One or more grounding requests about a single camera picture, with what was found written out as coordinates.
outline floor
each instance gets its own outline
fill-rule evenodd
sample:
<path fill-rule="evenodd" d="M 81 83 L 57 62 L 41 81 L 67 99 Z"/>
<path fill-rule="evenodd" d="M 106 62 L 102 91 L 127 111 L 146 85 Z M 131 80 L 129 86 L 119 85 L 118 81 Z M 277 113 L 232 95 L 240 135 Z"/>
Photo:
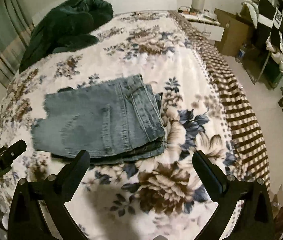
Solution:
<path fill-rule="evenodd" d="M 282 97 L 280 85 L 275 90 L 270 90 L 262 79 L 254 85 L 242 64 L 237 63 L 234 57 L 224 57 L 243 85 L 259 121 L 269 158 L 270 189 L 276 193 L 280 185 L 283 185 L 283 112 L 278 105 Z"/>

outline screw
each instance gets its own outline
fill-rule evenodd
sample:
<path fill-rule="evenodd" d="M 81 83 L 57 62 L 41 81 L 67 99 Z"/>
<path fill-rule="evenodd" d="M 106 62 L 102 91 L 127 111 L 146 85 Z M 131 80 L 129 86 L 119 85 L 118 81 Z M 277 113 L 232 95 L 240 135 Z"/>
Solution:
<path fill-rule="evenodd" d="M 55 175 L 55 174 L 50 174 L 50 175 L 47 177 L 47 179 L 48 179 L 49 181 L 54 181 L 54 180 L 56 179 L 56 175 Z"/>
<path fill-rule="evenodd" d="M 260 185 L 263 185 L 265 182 L 263 179 L 257 179 L 257 182 L 260 184 Z"/>
<path fill-rule="evenodd" d="M 229 181 L 234 181 L 236 178 L 235 178 L 234 175 L 227 175 L 227 179 L 228 179 Z"/>
<path fill-rule="evenodd" d="M 24 183 L 26 182 L 26 179 L 25 178 L 22 178 L 18 181 L 18 184 L 19 185 L 23 185 Z"/>

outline striped curtain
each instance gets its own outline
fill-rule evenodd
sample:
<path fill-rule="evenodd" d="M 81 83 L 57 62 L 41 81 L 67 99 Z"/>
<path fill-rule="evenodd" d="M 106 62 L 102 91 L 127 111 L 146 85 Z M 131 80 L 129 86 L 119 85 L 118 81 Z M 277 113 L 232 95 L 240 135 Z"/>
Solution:
<path fill-rule="evenodd" d="M 17 0 L 0 0 L 0 83 L 4 87 L 19 68 L 32 30 Z"/>

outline jeans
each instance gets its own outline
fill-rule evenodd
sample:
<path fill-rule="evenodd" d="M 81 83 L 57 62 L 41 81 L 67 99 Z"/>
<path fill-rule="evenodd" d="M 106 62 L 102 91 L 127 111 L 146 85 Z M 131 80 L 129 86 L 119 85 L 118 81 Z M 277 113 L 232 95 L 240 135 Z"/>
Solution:
<path fill-rule="evenodd" d="M 141 75 L 48 94 L 44 108 L 48 118 L 32 127 L 35 150 L 67 158 L 87 150 L 92 164 L 163 153 L 165 132 L 157 101 Z"/>

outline dark green jacket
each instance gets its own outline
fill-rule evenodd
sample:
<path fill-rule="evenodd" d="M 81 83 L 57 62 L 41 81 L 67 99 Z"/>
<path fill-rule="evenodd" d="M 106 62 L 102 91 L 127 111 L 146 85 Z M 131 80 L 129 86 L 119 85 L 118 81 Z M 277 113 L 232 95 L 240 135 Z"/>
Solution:
<path fill-rule="evenodd" d="M 76 51 L 96 44 L 98 38 L 89 33 L 112 17 L 112 5 L 103 0 L 68 0 L 51 9 L 32 31 L 19 72 L 49 54 Z"/>

